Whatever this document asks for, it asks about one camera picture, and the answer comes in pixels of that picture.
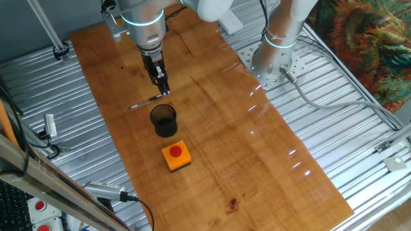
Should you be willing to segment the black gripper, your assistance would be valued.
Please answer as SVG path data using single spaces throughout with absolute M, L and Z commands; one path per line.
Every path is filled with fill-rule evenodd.
M 168 85 L 168 74 L 165 70 L 162 51 L 145 53 L 141 56 L 144 69 L 148 72 L 152 83 L 158 88 L 162 95 L 168 95 L 170 93 L 170 87 Z

